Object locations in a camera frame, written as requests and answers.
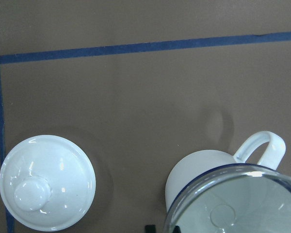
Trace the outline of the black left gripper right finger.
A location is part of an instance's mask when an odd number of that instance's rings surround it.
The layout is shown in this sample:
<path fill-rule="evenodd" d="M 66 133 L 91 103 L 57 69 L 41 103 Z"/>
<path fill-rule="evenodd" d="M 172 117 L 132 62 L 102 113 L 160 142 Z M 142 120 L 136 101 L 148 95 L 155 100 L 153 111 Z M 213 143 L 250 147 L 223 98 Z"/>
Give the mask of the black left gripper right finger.
<path fill-rule="evenodd" d="M 175 226 L 173 233 L 180 233 L 180 227 L 179 226 Z"/>

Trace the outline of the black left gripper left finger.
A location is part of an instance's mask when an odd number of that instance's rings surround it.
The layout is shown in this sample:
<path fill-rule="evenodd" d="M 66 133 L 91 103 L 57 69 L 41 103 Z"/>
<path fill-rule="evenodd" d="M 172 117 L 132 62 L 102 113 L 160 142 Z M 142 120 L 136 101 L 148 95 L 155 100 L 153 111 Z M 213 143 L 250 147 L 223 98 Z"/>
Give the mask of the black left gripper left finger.
<path fill-rule="evenodd" d="M 145 225 L 145 233 L 156 233 L 156 225 Z"/>

